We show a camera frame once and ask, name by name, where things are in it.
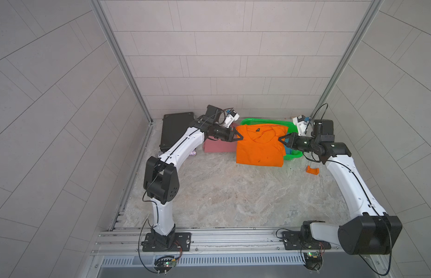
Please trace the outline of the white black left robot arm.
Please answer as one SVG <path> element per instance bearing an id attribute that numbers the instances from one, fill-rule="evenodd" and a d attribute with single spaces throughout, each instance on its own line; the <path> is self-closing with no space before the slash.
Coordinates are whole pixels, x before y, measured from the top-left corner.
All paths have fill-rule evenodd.
<path id="1" fill-rule="evenodd" d="M 194 119 L 184 135 L 160 157 L 150 157 L 146 164 L 144 189 L 154 210 L 154 226 L 151 233 L 161 244 L 174 242 L 176 225 L 173 220 L 172 201 L 179 190 L 179 168 L 188 156 L 207 139 L 226 142 L 243 140 L 232 126 L 240 115 L 233 109 L 222 110 L 207 106 L 204 115 Z"/>

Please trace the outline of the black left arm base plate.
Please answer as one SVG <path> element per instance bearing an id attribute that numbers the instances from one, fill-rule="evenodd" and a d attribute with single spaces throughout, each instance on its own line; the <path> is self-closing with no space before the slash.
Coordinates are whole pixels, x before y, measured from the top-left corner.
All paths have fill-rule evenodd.
<path id="1" fill-rule="evenodd" d="M 167 236 L 150 232 L 140 244 L 143 252 L 189 251 L 191 237 L 192 234 L 186 232 L 173 232 Z"/>

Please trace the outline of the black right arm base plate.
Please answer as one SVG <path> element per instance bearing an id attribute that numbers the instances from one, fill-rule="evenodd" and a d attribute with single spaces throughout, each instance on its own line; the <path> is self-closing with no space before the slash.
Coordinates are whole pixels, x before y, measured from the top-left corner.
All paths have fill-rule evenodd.
<path id="1" fill-rule="evenodd" d="M 319 241 L 310 235 L 303 235 L 301 231 L 283 231 L 281 239 L 285 250 L 331 250 L 328 242 Z"/>

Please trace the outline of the blue t-shirt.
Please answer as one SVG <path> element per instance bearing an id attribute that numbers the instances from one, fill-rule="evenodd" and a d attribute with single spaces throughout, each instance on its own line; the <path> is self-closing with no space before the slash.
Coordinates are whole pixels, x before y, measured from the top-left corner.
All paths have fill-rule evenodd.
<path id="1" fill-rule="evenodd" d="M 294 154 L 294 150 L 285 146 L 285 151 L 286 151 L 286 155 L 293 155 Z"/>

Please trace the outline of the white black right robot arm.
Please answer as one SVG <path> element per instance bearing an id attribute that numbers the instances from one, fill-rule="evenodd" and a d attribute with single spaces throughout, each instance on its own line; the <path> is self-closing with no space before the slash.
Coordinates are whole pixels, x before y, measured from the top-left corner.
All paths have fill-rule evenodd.
<path id="1" fill-rule="evenodd" d="M 336 142 L 333 121 L 296 119 L 296 131 L 278 123 L 241 125 L 228 128 L 229 140 L 237 141 L 237 163 L 254 166 L 282 166 L 285 148 L 317 155 L 337 182 L 346 201 L 350 221 L 330 225 L 305 221 L 300 240 L 304 247 L 325 243 L 340 246 L 350 255 L 388 255 L 392 253 L 403 225 L 389 215 L 374 198 L 357 170 L 352 153 L 343 142 Z"/>

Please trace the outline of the orange t-shirt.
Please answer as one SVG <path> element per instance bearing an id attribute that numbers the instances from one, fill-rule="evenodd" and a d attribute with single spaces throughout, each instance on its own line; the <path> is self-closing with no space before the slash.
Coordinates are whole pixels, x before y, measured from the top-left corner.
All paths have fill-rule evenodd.
<path id="1" fill-rule="evenodd" d="M 280 125 L 240 125 L 237 131 L 243 140 L 237 142 L 236 163 L 252 166 L 282 167 L 286 155 L 285 146 L 279 137 L 288 132 Z"/>

